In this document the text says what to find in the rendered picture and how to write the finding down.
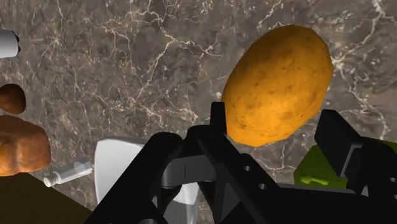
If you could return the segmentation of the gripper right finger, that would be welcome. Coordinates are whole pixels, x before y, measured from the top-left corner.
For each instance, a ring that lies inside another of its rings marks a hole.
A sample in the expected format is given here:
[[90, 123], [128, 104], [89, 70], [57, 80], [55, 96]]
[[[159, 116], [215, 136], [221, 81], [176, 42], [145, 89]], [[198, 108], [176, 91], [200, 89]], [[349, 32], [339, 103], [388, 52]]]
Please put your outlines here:
[[315, 142], [346, 188], [360, 195], [397, 199], [397, 153], [384, 142], [359, 135], [335, 110], [321, 112]]

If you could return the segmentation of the green block-shaped object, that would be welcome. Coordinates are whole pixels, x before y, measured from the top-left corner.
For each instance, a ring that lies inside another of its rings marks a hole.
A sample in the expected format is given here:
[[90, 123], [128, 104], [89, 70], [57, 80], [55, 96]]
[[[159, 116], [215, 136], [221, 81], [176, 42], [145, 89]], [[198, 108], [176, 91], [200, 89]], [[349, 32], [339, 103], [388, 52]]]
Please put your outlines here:
[[310, 148], [294, 171], [296, 185], [349, 189], [356, 193], [397, 194], [397, 143], [363, 138], [353, 149], [345, 174], [341, 175], [318, 145]]

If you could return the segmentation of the yellow-brown potato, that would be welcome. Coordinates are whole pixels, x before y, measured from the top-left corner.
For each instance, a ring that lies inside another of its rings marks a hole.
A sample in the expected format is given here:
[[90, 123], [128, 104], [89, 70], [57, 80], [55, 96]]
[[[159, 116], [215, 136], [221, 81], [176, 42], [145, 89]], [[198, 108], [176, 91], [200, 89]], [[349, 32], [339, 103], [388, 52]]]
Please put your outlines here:
[[318, 114], [334, 67], [311, 28], [285, 25], [258, 38], [226, 81], [227, 133], [252, 147], [286, 139]]

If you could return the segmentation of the small grey-white bottle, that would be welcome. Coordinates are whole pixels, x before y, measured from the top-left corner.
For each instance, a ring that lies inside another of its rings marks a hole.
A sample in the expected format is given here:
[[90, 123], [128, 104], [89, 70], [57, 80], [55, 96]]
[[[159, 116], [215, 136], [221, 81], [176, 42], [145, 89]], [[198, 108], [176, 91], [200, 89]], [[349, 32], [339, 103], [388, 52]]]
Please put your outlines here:
[[89, 175], [92, 173], [92, 170], [93, 165], [89, 158], [79, 158], [70, 164], [53, 170], [43, 178], [43, 183], [47, 187], [52, 187]]

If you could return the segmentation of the brown bread loaf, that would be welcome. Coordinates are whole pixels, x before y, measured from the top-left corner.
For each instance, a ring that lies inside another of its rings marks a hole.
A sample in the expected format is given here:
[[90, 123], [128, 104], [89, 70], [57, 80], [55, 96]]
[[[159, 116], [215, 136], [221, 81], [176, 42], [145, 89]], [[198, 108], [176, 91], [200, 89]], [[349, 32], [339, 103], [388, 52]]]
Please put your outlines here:
[[50, 163], [50, 143], [43, 128], [15, 116], [0, 116], [0, 176], [37, 171]]

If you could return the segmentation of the small dark brown rounded lump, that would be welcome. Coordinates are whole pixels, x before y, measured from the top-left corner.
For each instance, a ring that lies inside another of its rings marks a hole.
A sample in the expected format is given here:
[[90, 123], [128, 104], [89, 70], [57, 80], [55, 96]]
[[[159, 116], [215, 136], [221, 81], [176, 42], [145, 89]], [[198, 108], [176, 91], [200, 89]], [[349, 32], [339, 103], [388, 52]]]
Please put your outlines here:
[[21, 114], [25, 111], [25, 92], [19, 85], [12, 83], [0, 87], [0, 109], [13, 114]]

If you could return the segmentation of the white cylinder with black end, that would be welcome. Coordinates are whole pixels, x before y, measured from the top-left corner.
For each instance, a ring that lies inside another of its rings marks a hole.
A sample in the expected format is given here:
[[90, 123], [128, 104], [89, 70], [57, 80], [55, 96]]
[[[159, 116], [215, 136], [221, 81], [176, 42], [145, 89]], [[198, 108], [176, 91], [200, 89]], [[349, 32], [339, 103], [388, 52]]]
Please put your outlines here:
[[11, 30], [0, 29], [0, 59], [16, 57], [20, 52], [19, 37]]

